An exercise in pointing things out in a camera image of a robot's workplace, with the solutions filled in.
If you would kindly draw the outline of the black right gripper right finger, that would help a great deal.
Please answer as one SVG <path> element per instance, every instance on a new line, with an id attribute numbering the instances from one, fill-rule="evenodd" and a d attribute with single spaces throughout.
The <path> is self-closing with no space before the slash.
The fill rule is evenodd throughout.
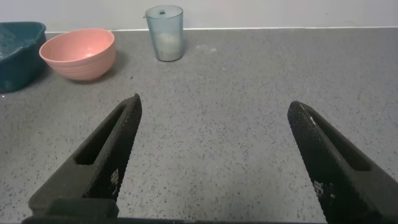
<path id="1" fill-rule="evenodd" d="M 397 182 L 313 108 L 287 118 L 328 223 L 397 222 Z"/>

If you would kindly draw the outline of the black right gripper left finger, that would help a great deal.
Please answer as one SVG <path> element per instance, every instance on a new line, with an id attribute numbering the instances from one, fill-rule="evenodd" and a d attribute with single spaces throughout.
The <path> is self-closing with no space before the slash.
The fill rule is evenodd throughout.
<path id="1" fill-rule="evenodd" d="M 44 213 L 56 199 L 116 201 L 141 116 L 138 94 L 120 102 L 31 196 L 29 208 L 33 214 Z"/>

